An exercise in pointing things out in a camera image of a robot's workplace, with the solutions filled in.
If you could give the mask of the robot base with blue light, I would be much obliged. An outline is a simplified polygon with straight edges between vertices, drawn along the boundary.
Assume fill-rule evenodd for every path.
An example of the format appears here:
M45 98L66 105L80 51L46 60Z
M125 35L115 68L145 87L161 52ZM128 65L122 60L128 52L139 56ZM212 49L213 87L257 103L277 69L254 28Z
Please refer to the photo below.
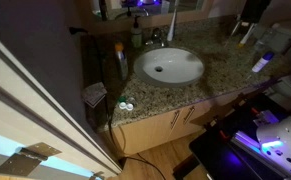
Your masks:
M259 126L256 139L238 131L231 142L287 180L291 180L291 116L275 123Z

